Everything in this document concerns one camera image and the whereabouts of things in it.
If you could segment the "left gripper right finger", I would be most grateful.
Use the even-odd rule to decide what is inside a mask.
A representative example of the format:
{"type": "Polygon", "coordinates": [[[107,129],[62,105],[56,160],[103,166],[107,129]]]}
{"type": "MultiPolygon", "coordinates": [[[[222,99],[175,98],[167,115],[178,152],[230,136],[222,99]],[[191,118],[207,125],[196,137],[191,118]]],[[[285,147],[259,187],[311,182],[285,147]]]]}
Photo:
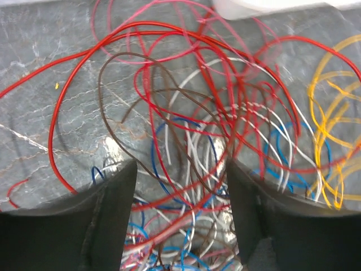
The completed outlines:
{"type": "Polygon", "coordinates": [[[272,241],[278,270],[360,270],[359,211],[279,192],[233,159],[226,175],[239,256],[249,270],[264,239],[272,241]]]}

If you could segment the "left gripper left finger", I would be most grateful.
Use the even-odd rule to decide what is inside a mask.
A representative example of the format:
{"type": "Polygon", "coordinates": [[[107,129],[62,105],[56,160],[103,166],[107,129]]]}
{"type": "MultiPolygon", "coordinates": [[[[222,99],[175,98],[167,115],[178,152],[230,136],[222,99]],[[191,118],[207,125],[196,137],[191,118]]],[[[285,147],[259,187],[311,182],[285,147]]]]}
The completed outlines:
{"type": "Polygon", "coordinates": [[[78,194],[1,213],[1,269],[119,270],[137,169],[129,160],[78,194]]]}

